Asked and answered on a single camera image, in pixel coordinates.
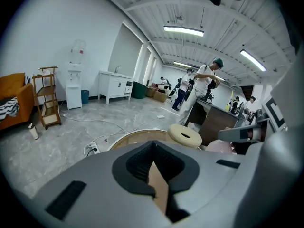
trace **ceiling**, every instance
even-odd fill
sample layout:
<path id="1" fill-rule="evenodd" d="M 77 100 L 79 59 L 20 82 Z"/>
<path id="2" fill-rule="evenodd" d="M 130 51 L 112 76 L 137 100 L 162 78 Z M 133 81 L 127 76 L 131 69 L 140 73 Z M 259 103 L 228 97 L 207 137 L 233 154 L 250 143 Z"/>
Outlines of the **ceiling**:
<path id="1" fill-rule="evenodd" d="M 274 83 L 295 59 L 287 28 L 273 0 L 111 0 L 143 31 L 163 60 L 194 67 L 219 57 L 217 75 L 229 85 Z M 164 25 L 200 29 L 203 37 L 166 32 Z M 260 71 L 240 54 L 245 49 L 266 68 Z"/>

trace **white cabinet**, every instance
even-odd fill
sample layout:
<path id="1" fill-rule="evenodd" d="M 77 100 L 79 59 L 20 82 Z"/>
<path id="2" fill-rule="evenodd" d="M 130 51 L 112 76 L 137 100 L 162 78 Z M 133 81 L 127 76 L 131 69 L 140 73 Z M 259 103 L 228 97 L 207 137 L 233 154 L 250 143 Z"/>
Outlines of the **white cabinet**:
<path id="1" fill-rule="evenodd" d="M 133 78 L 112 72 L 99 71 L 98 100 L 100 95 L 106 96 L 106 104 L 109 99 L 118 97 L 131 98 Z"/>

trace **cable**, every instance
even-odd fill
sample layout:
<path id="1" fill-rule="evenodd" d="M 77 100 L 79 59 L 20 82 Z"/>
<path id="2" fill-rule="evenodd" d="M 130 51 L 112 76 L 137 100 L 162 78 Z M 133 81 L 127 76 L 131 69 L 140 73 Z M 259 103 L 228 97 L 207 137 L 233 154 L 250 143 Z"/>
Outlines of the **cable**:
<path id="1" fill-rule="evenodd" d="M 110 123 L 110 124 L 114 124 L 114 125 L 118 126 L 119 128 L 121 128 L 125 132 L 125 129 L 123 129 L 121 126 L 119 126 L 119 125 L 117 125 L 115 123 L 112 123 L 112 122 L 105 121 L 105 120 L 100 120 L 100 119 L 95 119 L 95 120 L 78 120 L 78 119 L 70 118 L 70 117 L 67 117 L 67 116 L 64 116 L 64 115 L 62 115 L 62 117 L 65 117 L 65 118 L 67 118 L 69 120 L 74 120 L 74 121 L 77 121 L 77 122 L 96 122 L 96 121 L 98 121 L 98 122 Z"/>
<path id="2" fill-rule="evenodd" d="M 91 149 L 91 150 L 89 151 L 89 153 L 91 153 L 94 149 L 95 149 L 95 151 L 97 151 L 96 148 L 93 148 L 93 149 Z"/>
<path id="3" fill-rule="evenodd" d="M 134 132 L 134 131 L 136 131 L 137 129 L 139 129 L 139 128 L 141 127 L 141 125 L 147 123 L 147 122 L 141 123 L 137 128 L 135 128 L 135 129 L 133 129 L 133 130 L 127 132 L 127 131 L 126 131 L 124 128 L 122 128 L 121 126 L 119 126 L 119 125 L 117 125 L 117 124 L 115 124 L 115 123 L 112 123 L 112 122 L 105 121 L 105 120 L 100 120 L 100 119 L 96 119 L 96 120 L 78 120 L 78 119 L 66 117 L 66 116 L 64 116 L 64 115 L 61 115 L 61 116 L 62 116 L 62 117 L 65 117 L 66 119 L 73 120 L 73 121 L 77 121 L 77 122 L 95 122 L 95 121 L 99 121 L 99 122 L 105 122 L 105 123 L 114 124 L 114 125 L 118 126 L 119 128 L 121 128 L 121 129 L 123 130 L 123 134 L 128 134 L 128 133 Z M 113 133 L 113 134 L 102 135 L 102 136 L 99 136 L 99 137 L 95 138 L 95 139 L 92 140 L 90 143 L 95 142 L 97 139 L 100 139 L 100 138 L 102 138 L 102 137 L 111 137 L 111 136 L 116 135 L 116 134 L 122 134 L 122 133 L 117 132 L 117 133 Z M 89 144 L 87 144 L 86 146 L 84 146 L 84 156 L 86 155 L 86 147 L 87 147 Z"/>
<path id="4" fill-rule="evenodd" d="M 62 107 L 62 103 L 63 103 L 63 101 L 61 102 L 61 105 L 60 105 L 59 109 Z"/>

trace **cabinet door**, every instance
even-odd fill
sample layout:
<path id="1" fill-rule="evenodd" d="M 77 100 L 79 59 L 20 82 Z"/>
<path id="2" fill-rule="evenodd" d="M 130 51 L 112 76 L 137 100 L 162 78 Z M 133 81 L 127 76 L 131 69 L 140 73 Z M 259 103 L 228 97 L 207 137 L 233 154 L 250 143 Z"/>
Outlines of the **cabinet door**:
<path id="1" fill-rule="evenodd" d="M 111 79 L 109 84 L 109 96 L 124 95 L 127 82 L 122 82 L 119 79 Z"/>
<path id="2" fill-rule="evenodd" d="M 66 103 L 68 109 L 79 108 L 81 107 L 81 88 L 73 87 L 66 88 Z"/>

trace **blue trash bin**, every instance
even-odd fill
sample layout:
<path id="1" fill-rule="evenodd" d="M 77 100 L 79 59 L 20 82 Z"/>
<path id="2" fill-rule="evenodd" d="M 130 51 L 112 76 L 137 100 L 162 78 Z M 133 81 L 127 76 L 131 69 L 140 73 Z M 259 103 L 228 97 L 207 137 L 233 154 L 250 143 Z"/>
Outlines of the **blue trash bin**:
<path id="1" fill-rule="evenodd" d="M 82 90 L 81 91 L 81 103 L 82 104 L 88 104 L 89 103 L 89 93 L 88 90 Z"/>

